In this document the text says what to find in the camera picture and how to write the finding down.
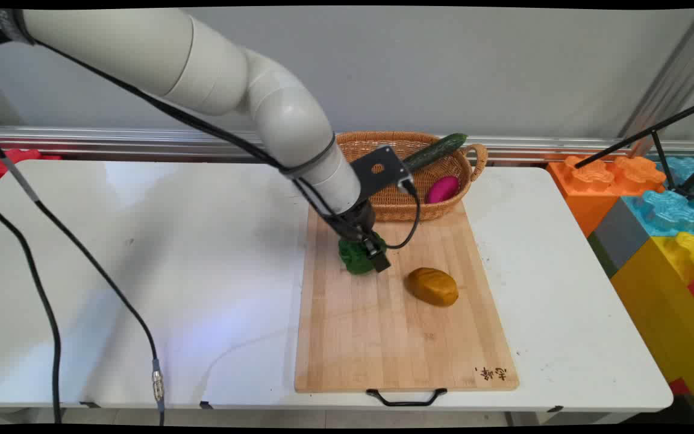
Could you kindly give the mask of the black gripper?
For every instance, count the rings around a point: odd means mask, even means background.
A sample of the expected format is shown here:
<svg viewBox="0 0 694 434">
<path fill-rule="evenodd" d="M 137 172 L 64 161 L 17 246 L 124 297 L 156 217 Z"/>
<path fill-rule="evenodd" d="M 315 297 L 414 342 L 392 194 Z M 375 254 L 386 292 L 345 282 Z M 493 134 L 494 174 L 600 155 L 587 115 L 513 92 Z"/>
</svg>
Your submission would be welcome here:
<svg viewBox="0 0 694 434">
<path fill-rule="evenodd" d="M 344 213 L 330 217 L 331 228 L 342 238 L 353 244 L 366 247 L 366 240 L 374 248 L 374 270 L 377 274 L 390 267 L 386 255 L 387 245 L 374 233 L 377 215 L 369 200 L 359 201 Z"/>
</svg>

